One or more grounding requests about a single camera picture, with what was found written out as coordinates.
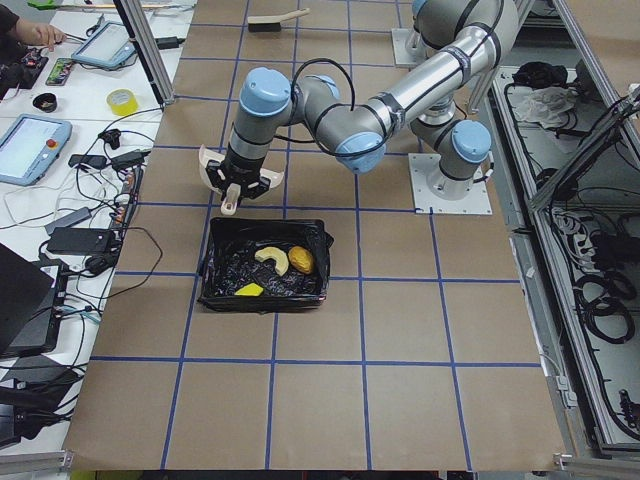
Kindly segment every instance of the tape roll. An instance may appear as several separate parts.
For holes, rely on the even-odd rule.
[[[131,90],[120,88],[107,96],[111,111],[120,117],[131,115],[138,110],[138,102]]]

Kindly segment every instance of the tiled table surface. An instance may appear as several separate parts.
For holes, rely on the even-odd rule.
[[[306,6],[280,33],[242,27],[248,13]],[[314,146],[275,141],[265,166],[284,169],[283,185],[240,208],[325,221],[335,244],[322,307],[216,314],[195,302],[219,205],[197,148],[224,151],[246,73],[291,77],[328,56],[364,101],[405,73],[389,29],[410,16],[404,2],[199,2],[135,220],[164,257],[108,303],[67,439],[77,468],[540,470],[563,451],[493,189],[490,217],[414,214],[409,133],[358,178]],[[348,92],[329,67],[309,70]],[[131,231],[113,291],[156,258]]]

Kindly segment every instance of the black plastic bag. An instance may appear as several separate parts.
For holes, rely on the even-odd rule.
[[[249,220],[214,218],[202,266],[199,302],[217,311],[276,312],[320,305],[329,284],[331,235],[322,220]],[[301,246],[311,252],[315,267],[305,275],[292,266],[279,276],[271,260],[261,263],[256,251],[277,247],[285,253]],[[234,295],[257,283],[264,292],[257,297]]]

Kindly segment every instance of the person's hand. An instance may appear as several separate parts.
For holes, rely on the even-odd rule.
[[[49,50],[53,50],[56,43],[64,42],[67,39],[64,32],[48,23],[35,23],[32,33],[35,38],[39,39],[37,45],[45,45]]]

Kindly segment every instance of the white robotic arm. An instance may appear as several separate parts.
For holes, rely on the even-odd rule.
[[[462,184],[473,178],[491,138],[477,122],[453,120],[453,92],[494,68],[510,51],[518,30],[517,9],[513,0],[414,0],[412,8],[414,30],[436,53],[358,107],[340,102],[330,77],[298,79],[309,63],[337,65],[328,59],[307,62],[293,81],[264,67],[249,73],[226,155],[201,151],[203,179],[222,194],[223,213],[234,213],[242,198],[256,198],[278,183],[262,164],[276,130],[298,123],[323,152],[356,174],[374,168],[386,141],[410,125],[441,154],[443,175]]]

